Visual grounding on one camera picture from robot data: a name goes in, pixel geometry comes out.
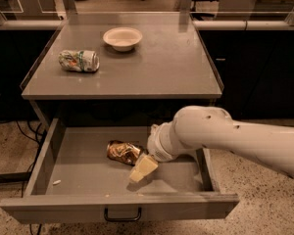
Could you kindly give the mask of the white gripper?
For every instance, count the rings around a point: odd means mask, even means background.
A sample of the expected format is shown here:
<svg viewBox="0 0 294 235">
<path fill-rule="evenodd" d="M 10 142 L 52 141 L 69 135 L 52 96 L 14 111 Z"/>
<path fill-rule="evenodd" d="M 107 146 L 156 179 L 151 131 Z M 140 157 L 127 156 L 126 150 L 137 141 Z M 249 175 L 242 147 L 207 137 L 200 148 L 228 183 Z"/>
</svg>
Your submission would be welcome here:
<svg viewBox="0 0 294 235">
<path fill-rule="evenodd" d="M 141 155 L 130 171 L 129 180 L 138 183 L 158 168 L 158 162 L 166 163 L 175 160 L 178 153 L 172 142 L 174 138 L 171 122 L 153 124 L 147 140 L 147 150 L 154 159 L 149 155 Z"/>
</svg>

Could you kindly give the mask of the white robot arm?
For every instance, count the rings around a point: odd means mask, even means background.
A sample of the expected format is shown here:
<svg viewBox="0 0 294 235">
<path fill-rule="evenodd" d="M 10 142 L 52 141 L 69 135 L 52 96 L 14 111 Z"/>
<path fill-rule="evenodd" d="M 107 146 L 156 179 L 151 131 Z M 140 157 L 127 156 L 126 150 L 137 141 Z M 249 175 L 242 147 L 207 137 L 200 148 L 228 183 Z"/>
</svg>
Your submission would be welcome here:
<svg viewBox="0 0 294 235">
<path fill-rule="evenodd" d="M 146 155 L 129 180 L 139 182 L 159 163 L 199 149 L 221 149 L 294 178 L 294 127 L 234 120 L 222 108 L 188 106 L 170 122 L 151 127 Z"/>
</svg>

